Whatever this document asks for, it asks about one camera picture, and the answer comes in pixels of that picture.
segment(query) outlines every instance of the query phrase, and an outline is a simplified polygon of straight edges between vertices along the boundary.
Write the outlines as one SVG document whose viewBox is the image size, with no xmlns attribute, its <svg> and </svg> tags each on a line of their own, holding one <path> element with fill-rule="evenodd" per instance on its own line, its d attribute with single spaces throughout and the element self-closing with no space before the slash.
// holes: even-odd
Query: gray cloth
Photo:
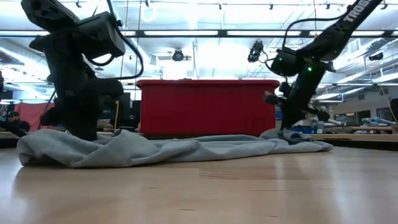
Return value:
<svg viewBox="0 0 398 224">
<path fill-rule="evenodd" d="M 122 130 L 117 136 L 99 136 L 93 142 L 43 129 L 22 137 L 17 143 L 23 166 L 61 164 L 72 168 L 215 161 L 332 149 L 331 144 L 314 141 L 309 135 L 291 131 L 279 133 L 274 129 L 264 132 L 259 138 L 227 135 L 156 141 Z"/>
</svg>

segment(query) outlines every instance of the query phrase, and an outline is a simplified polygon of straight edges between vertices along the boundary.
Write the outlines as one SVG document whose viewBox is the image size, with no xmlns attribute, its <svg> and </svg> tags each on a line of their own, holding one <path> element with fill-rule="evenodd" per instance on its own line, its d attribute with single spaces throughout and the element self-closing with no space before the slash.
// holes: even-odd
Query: box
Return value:
<svg viewBox="0 0 398 224">
<path fill-rule="evenodd" d="M 275 80 L 140 80 L 141 132 L 155 135 L 249 134 L 275 128 L 264 102 Z"/>
</svg>

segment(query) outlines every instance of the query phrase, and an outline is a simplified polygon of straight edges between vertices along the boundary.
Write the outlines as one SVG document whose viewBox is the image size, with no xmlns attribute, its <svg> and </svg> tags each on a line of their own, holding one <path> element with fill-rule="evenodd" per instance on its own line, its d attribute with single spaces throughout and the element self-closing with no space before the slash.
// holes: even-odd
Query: desk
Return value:
<svg viewBox="0 0 398 224">
<path fill-rule="evenodd" d="M 334 146 L 398 151 L 398 134 L 313 134 Z"/>
<path fill-rule="evenodd" d="M 391 132 L 391 127 L 351 127 L 351 126 L 343 126 L 343 127 L 327 127 L 325 128 L 326 132 L 329 133 L 353 133 L 355 131 L 387 131 Z"/>
<path fill-rule="evenodd" d="M 398 153 L 336 147 L 129 169 L 23 168 L 0 151 L 7 224 L 396 223 Z"/>
<path fill-rule="evenodd" d="M 398 134 L 313 134 L 316 140 L 398 142 Z"/>
</svg>

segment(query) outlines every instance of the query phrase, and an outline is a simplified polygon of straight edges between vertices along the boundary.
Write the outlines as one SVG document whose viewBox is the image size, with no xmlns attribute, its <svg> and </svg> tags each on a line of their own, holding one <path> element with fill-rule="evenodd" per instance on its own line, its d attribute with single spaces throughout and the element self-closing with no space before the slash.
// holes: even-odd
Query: computer monitor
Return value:
<svg viewBox="0 0 398 224">
<path fill-rule="evenodd" d="M 129 119 L 130 117 L 130 93 L 124 93 L 119 99 L 118 105 L 115 101 L 106 101 L 103 106 L 103 112 L 99 119 L 115 119 L 118 112 L 118 120 Z"/>
</svg>

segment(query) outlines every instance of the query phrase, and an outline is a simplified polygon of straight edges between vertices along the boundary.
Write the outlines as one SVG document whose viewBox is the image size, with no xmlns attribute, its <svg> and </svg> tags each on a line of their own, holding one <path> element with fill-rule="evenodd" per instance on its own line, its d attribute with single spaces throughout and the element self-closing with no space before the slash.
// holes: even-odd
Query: ceiling light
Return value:
<svg viewBox="0 0 398 224">
<path fill-rule="evenodd" d="M 338 95 L 340 95 L 340 93 L 323 94 L 323 95 L 317 96 L 315 99 L 316 100 L 325 100 L 325 99 L 336 97 Z"/>
<path fill-rule="evenodd" d="M 343 100 L 320 100 L 319 103 L 344 103 Z"/>
<path fill-rule="evenodd" d="M 319 35 L 319 34 L 321 34 L 322 33 L 322 31 L 310 31 L 310 36 L 316 36 L 316 35 Z"/>
<path fill-rule="evenodd" d="M 398 83 L 378 83 L 378 86 L 398 86 Z"/>
<path fill-rule="evenodd" d="M 1 103 L 8 103 L 8 104 L 10 104 L 10 103 L 19 103 L 19 102 L 21 102 L 20 100 L 2 100 L 1 101 Z"/>
<path fill-rule="evenodd" d="M 38 30 L 32 30 L 32 31 L 19 31 L 19 30 L 2 30 L 0 31 L 0 37 L 13 37 L 13 36 L 37 36 L 37 35 L 48 35 L 49 33 L 47 31 L 38 31 Z"/>
<path fill-rule="evenodd" d="M 382 35 L 384 31 L 378 31 L 378 30 L 372 30 L 372 31 L 367 31 L 367 30 L 359 30 L 359 31 L 354 31 L 351 36 L 362 36 L 362 35 Z"/>
<path fill-rule="evenodd" d="M 217 30 L 158 30 L 144 31 L 145 35 L 218 35 Z"/>
<path fill-rule="evenodd" d="M 373 83 L 378 83 L 378 82 L 386 82 L 390 80 L 394 80 L 398 78 L 398 73 L 390 74 L 390 75 L 383 75 L 382 77 L 374 79 L 372 82 Z"/>
<path fill-rule="evenodd" d="M 373 86 L 373 83 L 339 83 L 337 86 Z"/>
<path fill-rule="evenodd" d="M 353 90 L 350 90 L 350 91 L 345 92 L 344 94 L 352 94 L 352 93 L 355 93 L 355 92 L 357 92 L 357 91 L 359 91 L 359 90 L 363 90 L 363 89 L 364 89 L 364 87 L 355 88 L 355 89 L 353 89 Z"/>
<path fill-rule="evenodd" d="M 301 31 L 288 31 L 287 35 L 300 35 Z M 234 31 L 227 31 L 227 35 L 258 35 L 258 36 L 284 36 L 284 30 L 234 30 Z"/>
<path fill-rule="evenodd" d="M 156 19 L 156 14 L 157 14 L 157 10 L 156 7 L 154 7 L 153 4 L 150 5 L 149 4 L 147 7 L 144 7 L 144 10 L 141 11 L 141 19 L 144 22 L 152 22 Z"/>
<path fill-rule="evenodd" d="M 136 31 L 122 31 L 123 32 L 123 35 L 126 35 L 126 36 L 136 36 L 137 34 L 136 34 Z"/>
</svg>

